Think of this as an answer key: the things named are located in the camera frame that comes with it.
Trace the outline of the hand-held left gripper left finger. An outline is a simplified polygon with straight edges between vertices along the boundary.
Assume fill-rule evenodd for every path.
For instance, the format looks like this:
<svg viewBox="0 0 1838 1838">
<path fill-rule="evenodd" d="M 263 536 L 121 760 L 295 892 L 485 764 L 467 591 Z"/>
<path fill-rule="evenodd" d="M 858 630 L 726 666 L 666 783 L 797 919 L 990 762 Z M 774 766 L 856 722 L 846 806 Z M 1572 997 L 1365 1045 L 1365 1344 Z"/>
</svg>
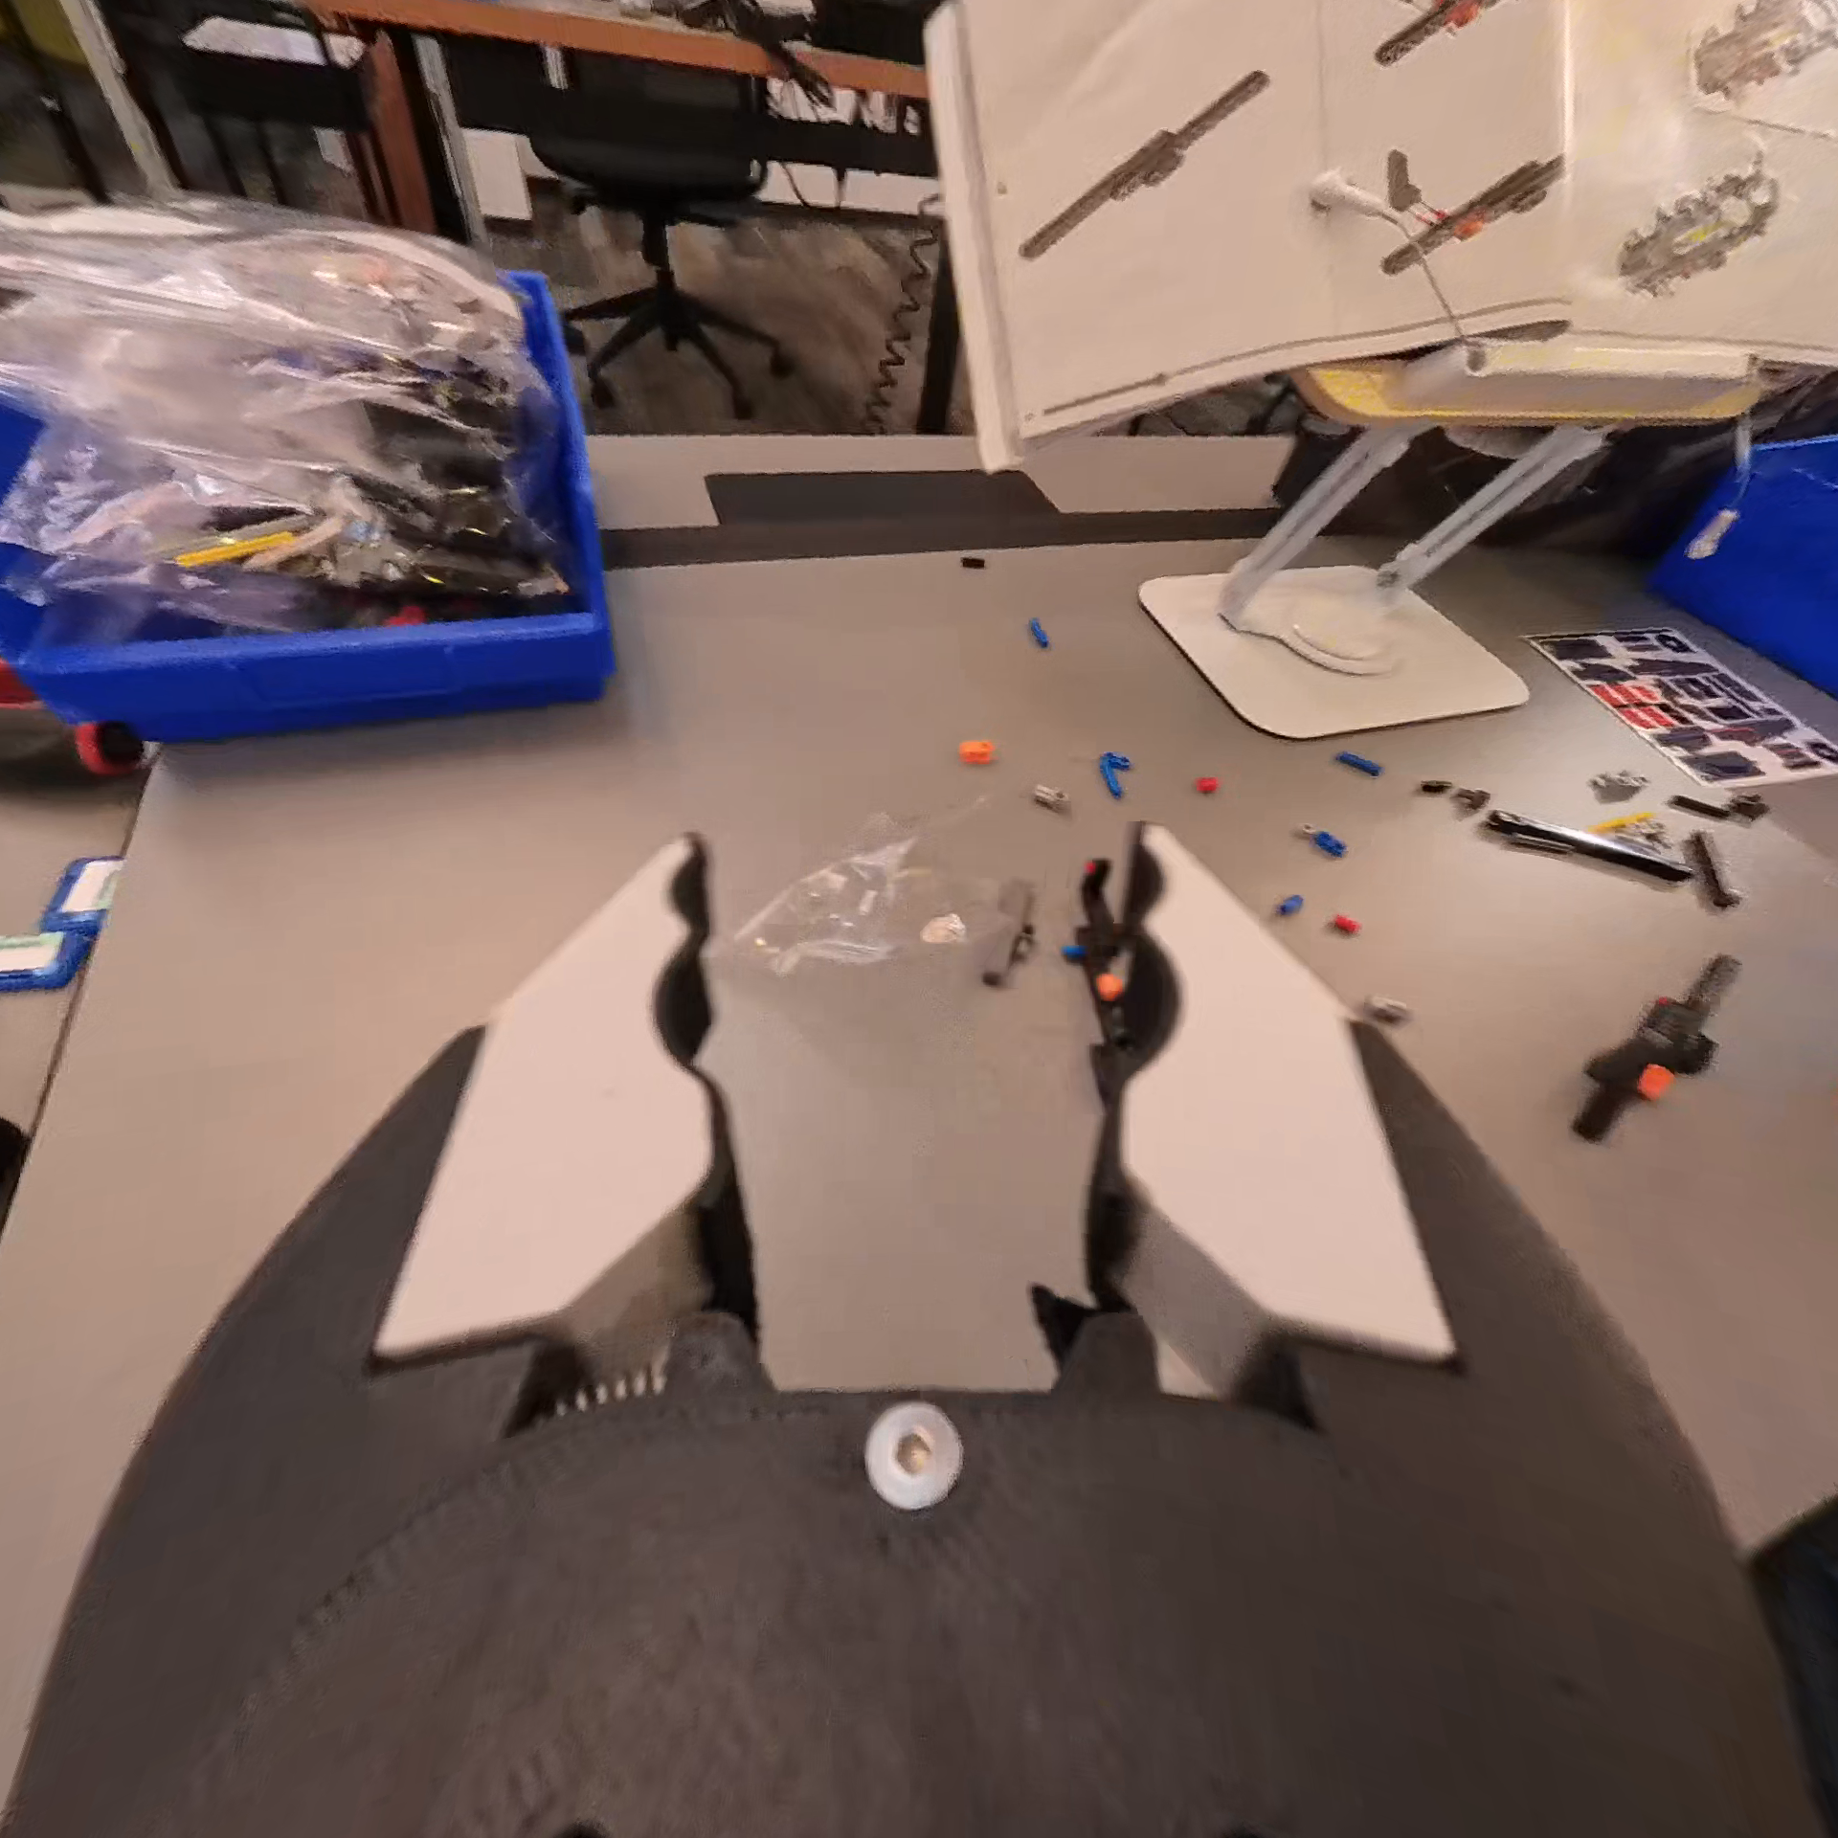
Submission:
<svg viewBox="0 0 1838 1838">
<path fill-rule="evenodd" d="M 649 1367 L 701 1311 L 760 1332 L 703 953 L 709 852 L 668 840 L 496 1009 L 374 1342 L 532 1340 Z"/>
</svg>

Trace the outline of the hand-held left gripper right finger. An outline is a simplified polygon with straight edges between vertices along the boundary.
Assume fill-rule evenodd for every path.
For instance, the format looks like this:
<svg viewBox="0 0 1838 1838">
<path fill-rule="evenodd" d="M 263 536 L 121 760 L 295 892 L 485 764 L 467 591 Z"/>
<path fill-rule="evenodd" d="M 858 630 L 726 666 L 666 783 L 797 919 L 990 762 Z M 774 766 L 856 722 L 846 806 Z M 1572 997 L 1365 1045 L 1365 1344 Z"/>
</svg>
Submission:
<svg viewBox="0 0 1838 1838">
<path fill-rule="evenodd" d="M 1442 1369 L 1459 1340 L 1346 1003 L 1160 823 L 1113 898 L 1155 1032 L 1101 1097 L 1086 1267 L 1162 1374 L 1249 1401 L 1300 1350 Z"/>
</svg>

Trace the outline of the black lego drive shaft assembly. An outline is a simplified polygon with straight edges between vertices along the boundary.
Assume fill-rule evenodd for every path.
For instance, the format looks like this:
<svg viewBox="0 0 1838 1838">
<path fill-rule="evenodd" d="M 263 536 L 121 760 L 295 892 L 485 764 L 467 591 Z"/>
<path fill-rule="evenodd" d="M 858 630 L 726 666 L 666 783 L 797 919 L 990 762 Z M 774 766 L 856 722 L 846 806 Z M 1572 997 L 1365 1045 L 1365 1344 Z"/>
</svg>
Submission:
<svg viewBox="0 0 1838 1838">
<path fill-rule="evenodd" d="M 1137 932 L 1120 896 L 1113 896 L 1114 861 L 1099 856 L 1084 865 L 1076 888 L 1076 924 L 1063 949 L 1082 976 L 1097 1039 L 1090 1047 L 1097 1095 L 1114 1103 L 1143 1062 L 1155 1034 L 1153 978 L 1139 978 Z"/>
</svg>

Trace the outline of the black lego side beam assembly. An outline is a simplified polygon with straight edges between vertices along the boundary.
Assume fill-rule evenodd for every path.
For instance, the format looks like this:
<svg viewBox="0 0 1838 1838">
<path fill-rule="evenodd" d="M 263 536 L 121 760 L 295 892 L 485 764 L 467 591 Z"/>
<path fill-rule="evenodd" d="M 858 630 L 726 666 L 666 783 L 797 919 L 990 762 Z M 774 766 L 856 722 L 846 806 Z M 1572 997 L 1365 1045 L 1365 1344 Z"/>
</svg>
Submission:
<svg viewBox="0 0 1838 1838">
<path fill-rule="evenodd" d="M 1683 1078 L 1708 1070 L 1718 1043 L 1708 1032 L 1741 974 L 1741 961 L 1729 953 L 1714 955 L 1689 992 L 1658 997 L 1633 1032 L 1593 1055 L 1582 1068 L 1587 1091 L 1572 1120 L 1572 1133 L 1601 1143 L 1635 1106 L 1649 1104 Z"/>
</svg>

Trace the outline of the long black lego assembly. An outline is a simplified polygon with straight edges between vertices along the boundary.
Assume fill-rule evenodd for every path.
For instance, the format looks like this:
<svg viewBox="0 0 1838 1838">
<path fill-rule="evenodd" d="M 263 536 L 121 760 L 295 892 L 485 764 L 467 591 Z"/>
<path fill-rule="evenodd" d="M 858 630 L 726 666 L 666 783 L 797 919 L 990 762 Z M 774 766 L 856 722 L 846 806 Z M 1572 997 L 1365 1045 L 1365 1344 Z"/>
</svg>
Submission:
<svg viewBox="0 0 1838 1838">
<path fill-rule="evenodd" d="M 1660 884 L 1675 886 L 1695 879 L 1689 863 L 1641 842 L 1597 835 L 1595 831 L 1576 829 L 1501 808 L 1494 808 L 1482 817 L 1482 833 L 1522 852 L 1591 861 Z"/>
</svg>

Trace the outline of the clear bags of lego parts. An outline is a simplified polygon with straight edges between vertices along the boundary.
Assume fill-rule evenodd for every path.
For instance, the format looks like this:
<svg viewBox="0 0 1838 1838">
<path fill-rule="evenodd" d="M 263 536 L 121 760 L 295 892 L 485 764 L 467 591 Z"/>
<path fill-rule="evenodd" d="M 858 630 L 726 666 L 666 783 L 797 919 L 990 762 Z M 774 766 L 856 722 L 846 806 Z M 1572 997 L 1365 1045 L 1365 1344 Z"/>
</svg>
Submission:
<svg viewBox="0 0 1838 1838">
<path fill-rule="evenodd" d="M 4 589 L 52 641 L 554 614 L 563 415 L 448 243 L 192 197 L 4 210 Z"/>
</svg>

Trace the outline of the clear plastic bag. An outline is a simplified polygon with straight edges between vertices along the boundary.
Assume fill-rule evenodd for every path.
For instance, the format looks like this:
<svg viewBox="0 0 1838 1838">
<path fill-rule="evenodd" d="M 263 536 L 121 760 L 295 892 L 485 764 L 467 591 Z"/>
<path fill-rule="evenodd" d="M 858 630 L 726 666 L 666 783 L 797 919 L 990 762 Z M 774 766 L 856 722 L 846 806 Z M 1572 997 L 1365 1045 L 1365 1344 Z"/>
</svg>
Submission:
<svg viewBox="0 0 1838 1838">
<path fill-rule="evenodd" d="M 732 930 L 726 957 L 779 980 L 969 961 L 1000 928 L 1005 879 L 979 869 L 957 827 L 957 812 L 871 815 Z"/>
</svg>

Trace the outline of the white book stand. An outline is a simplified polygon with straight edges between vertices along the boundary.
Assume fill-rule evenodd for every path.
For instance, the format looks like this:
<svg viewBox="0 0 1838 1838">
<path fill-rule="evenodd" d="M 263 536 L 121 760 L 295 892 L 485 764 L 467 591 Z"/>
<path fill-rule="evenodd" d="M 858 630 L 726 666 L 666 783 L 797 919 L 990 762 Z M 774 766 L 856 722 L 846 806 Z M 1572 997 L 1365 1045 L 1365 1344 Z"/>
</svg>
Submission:
<svg viewBox="0 0 1838 1838">
<path fill-rule="evenodd" d="M 1354 440 L 1226 572 L 1157 576 L 1143 612 L 1254 729 L 1316 741 L 1507 712 L 1524 679 L 1421 593 L 1428 578 L 1610 436 L 1739 419 L 1764 360 L 1731 342 L 1484 337 L 1323 364 L 1294 383 Z M 1304 565 L 1361 492 L 1430 434 L 1520 438 L 1503 471 L 1381 565 Z"/>
</svg>

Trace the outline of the blue plastic bin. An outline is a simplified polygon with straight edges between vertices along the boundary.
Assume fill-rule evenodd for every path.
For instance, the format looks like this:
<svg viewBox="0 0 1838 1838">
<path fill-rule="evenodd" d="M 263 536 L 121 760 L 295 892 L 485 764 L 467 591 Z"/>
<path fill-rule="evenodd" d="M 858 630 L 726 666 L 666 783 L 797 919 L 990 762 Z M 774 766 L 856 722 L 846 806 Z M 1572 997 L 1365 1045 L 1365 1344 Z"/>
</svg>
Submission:
<svg viewBox="0 0 1838 1838">
<path fill-rule="evenodd" d="M 4 660 L 65 723 L 125 723 L 159 745 L 444 720 L 596 700 L 615 676 L 599 507 L 563 316 L 548 279 L 506 270 L 527 352 L 559 402 L 538 501 L 559 519 L 567 593 L 511 616 L 270 635 L 65 641 L 52 611 L 2 595 Z"/>
<path fill-rule="evenodd" d="M 1649 574 L 1666 605 L 1836 693 L 1836 438 L 1756 446 Z"/>
</svg>

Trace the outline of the sticker sheet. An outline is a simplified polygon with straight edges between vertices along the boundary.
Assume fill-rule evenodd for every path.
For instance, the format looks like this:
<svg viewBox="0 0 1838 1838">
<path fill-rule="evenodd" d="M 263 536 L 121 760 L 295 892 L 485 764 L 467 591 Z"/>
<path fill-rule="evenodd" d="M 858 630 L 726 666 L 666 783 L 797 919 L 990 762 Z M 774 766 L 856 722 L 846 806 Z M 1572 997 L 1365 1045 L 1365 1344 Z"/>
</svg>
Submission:
<svg viewBox="0 0 1838 1838">
<path fill-rule="evenodd" d="M 1836 775 L 1834 735 L 1670 626 L 1538 633 L 1528 649 L 1706 789 Z"/>
</svg>

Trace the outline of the open instruction booklet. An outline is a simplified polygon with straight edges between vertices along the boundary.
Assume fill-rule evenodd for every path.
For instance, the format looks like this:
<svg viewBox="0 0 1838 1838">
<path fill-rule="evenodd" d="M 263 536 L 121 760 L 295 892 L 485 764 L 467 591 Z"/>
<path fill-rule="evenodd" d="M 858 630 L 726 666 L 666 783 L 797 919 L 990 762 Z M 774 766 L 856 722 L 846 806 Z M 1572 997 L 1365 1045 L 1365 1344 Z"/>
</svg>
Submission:
<svg viewBox="0 0 1838 1838">
<path fill-rule="evenodd" d="M 940 4 L 986 469 L 1509 335 L 1834 365 L 1834 4 Z"/>
</svg>

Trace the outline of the black office chair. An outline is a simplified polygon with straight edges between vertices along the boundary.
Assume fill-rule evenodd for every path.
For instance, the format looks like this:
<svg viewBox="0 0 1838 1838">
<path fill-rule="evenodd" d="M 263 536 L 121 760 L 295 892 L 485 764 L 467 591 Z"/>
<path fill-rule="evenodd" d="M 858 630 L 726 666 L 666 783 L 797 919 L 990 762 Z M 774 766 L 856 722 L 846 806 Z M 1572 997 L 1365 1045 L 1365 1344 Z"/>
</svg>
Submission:
<svg viewBox="0 0 1838 1838">
<path fill-rule="evenodd" d="M 540 105 L 532 151 L 578 216 L 636 222 L 651 274 L 644 287 L 563 312 L 563 341 L 586 360 L 590 402 L 609 408 L 611 365 L 657 337 L 670 352 L 693 348 L 724 383 L 732 411 L 751 419 L 755 402 L 718 335 L 760 348 L 776 379 L 793 375 L 793 358 L 772 333 L 684 287 L 672 235 L 684 224 L 726 228 L 764 189 L 768 168 L 743 126 L 768 115 L 768 80 L 582 51 L 565 55 L 565 73 L 555 99 Z"/>
</svg>

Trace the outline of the brown wooden desk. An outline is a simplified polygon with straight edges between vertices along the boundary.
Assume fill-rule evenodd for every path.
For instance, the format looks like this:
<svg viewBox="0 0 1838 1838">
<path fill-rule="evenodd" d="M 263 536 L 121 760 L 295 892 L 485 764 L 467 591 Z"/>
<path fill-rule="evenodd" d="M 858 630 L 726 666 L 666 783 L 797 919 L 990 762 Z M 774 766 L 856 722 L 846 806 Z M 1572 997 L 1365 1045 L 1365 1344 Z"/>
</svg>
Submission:
<svg viewBox="0 0 1838 1838">
<path fill-rule="evenodd" d="M 741 34 L 594 4 L 308 4 L 307 9 L 316 23 L 354 36 L 362 46 L 358 78 L 381 170 L 395 195 L 389 220 L 458 243 L 485 239 L 485 214 L 467 187 L 467 120 L 448 99 L 446 67 L 439 57 L 448 40 L 689 65 L 766 82 L 795 84 L 801 74 L 822 78 L 843 97 L 879 97 L 889 105 L 892 124 L 787 117 L 770 109 L 764 118 L 743 126 L 766 166 L 912 182 L 938 176 L 927 74 L 915 63 L 806 44 L 778 50 Z M 554 101 L 557 90 L 519 78 L 509 78 L 506 90 L 479 111 L 477 128 L 532 141 L 542 132 L 540 107 Z"/>
</svg>

